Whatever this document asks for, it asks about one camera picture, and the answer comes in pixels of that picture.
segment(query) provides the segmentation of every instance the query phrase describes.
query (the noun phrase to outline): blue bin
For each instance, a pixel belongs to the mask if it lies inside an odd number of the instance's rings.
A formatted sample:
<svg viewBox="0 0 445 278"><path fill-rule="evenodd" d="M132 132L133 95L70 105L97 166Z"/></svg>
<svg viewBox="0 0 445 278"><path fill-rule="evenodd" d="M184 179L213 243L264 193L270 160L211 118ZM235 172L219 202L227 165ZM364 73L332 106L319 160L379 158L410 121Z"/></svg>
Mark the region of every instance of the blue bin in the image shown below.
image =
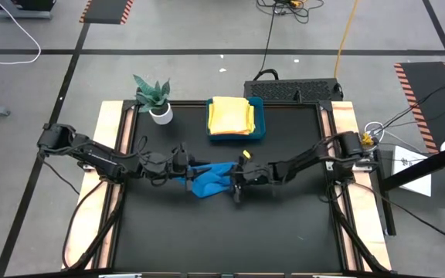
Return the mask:
<svg viewBox="0 0 445 278"><path fill-rule="evenodd" d="M206 132L211 141L221 140L259 140L266 134L266 123L263 119L263 101L259 97L247 98L250 105L253 106L253 119L255 123L255 130L248 135L241 134L220 134L211 135L209 130L209 105L212 103L212 98L207 100L206 103Z"/></svg>

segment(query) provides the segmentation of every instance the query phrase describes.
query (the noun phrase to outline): white pot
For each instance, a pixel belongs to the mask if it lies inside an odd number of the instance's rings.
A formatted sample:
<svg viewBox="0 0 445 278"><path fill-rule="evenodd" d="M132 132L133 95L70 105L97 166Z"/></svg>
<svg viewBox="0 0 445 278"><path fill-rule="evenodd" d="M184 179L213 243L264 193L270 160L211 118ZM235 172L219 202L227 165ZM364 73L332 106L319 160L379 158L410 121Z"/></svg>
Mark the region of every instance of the white pot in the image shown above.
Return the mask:
<svg viewBox="0 0 445 278"><path fill-rule="evenodd" d="M168 110L162 115L156 115L152 113L152 110L149 110L148 112L151 114L152 120L154 120L156 124L167 124L173 119L173 110L171 110L170 103L168 103Z"/></svg>

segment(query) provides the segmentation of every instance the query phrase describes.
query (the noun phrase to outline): yellow towel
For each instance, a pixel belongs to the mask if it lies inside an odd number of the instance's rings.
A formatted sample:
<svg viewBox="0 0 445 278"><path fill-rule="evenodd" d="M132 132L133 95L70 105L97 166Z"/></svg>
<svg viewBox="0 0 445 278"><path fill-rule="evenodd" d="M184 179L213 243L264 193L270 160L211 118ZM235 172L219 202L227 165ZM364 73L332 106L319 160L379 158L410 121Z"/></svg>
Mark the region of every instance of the yellow towel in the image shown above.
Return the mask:
<svg viewBox="0 0 445 278"><path fill-rule="evenodd" d="M241 97L213 97L209 105L211 134L251 134L255 130L254 108Z"/></svg>

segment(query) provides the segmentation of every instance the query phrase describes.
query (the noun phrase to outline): gray carpet floor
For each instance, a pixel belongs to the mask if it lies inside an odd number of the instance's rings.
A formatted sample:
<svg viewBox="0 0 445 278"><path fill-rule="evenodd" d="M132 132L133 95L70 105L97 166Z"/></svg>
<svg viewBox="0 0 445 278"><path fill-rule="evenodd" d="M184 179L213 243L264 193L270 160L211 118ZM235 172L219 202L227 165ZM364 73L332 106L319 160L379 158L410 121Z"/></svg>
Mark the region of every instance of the gray carpet floor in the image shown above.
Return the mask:
<svg viewBox="0 0 445 278"><path fill-rule="evenodd" d="M82 30L79 17L86 2L57 0L52 20L21 21L43 49L68 49L68 55L48 53L30 65L0 66L0 105L12 112L10 117L0 117L0 255L29 180L41 127L53 110ZM430 0L430 4L445 34L445 1ZM323 7L310 12L307 25L298 24L293 17L276 17L270 48L337 49L352 5L353 0L325 1ZM59 122L92 135L102 101L134 97L132 74L149 82L170 78L174 100L242 96L244 81L255 76L263 56L235 55L227 49L263 49L269 25L270 15L258 11L253 0L136 1L126 25L91 25L83 48L198 50L190 55L80 55ZM0 21L0 49L34 48L14 23ZM220 53L204 49L220 49ZM355 106L360 129L408 107L393 63L445 62L443 43L423 0L360 1L345 49L436 51L427 56L386 52L341 58L338 80L345 100ZM278 70L282 79L332 77L334 51L315 54L269 55L266 67ZM31 58L0 55L2 61ZM411 120L409 114L400 122ZM391 131L424 148L416 128ZM391 137L385 141L400 144ZM49 162L80 186L83 172L75 161L51 158ZM6 275L59 270L61 245L76 200L48 168L41 170ZM445 209L404 205L445 230ZM386 237L392 268L400 273L445 277L445 238L400 210L394 209L394 217L398 236Z"/></svg>

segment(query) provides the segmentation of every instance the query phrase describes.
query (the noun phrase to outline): blue towel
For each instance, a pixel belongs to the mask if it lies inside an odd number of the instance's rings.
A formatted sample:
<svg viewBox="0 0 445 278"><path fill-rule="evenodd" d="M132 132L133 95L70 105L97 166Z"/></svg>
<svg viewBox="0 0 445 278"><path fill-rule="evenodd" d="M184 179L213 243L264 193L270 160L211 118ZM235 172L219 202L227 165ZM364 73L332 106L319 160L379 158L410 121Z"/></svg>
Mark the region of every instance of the blue towel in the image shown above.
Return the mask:
<svg viewBox="0 0 445 278"><path fill-rule="evenodd" d="M194 181L191 181L193 194L199 198L205 198L228 191L230 189L231 179L229 176L223 176L223 174L229 171L235 164L235 162L226 162L191 167L191 169L211 168L210 171L203 173ZM184 178L176 178L176 180L185 184Z"/></svg>

